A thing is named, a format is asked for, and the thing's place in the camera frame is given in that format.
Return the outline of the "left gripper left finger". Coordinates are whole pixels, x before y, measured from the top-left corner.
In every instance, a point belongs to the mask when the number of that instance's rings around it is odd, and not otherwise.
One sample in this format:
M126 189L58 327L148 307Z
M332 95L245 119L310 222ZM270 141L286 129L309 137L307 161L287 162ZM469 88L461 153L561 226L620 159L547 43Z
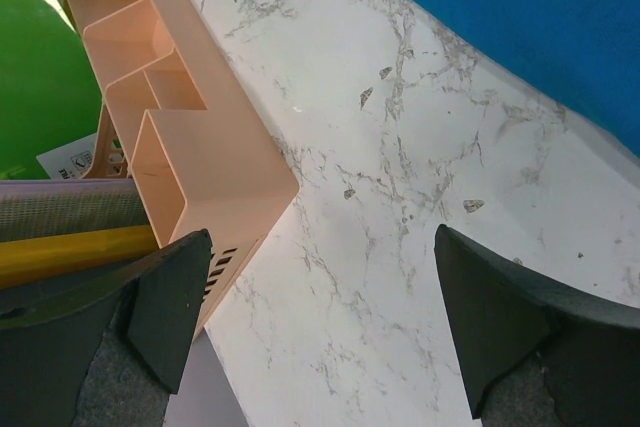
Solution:
M206 230L144 257L1 292L5 426L160 426L212 254Z

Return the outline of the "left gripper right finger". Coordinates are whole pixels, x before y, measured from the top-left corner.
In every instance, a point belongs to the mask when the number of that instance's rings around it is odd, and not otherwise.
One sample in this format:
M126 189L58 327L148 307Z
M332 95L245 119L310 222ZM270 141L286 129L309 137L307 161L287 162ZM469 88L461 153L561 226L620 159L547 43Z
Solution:
M439 284L471 415L484 426L636 426L639 311L438 227Z

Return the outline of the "blue t-shirt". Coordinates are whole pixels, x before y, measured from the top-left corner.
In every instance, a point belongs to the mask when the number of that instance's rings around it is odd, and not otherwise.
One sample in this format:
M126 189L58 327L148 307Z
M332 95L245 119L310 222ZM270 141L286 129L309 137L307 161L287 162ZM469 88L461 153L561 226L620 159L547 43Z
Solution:
M639 0L413 0L514 75L639 149Z

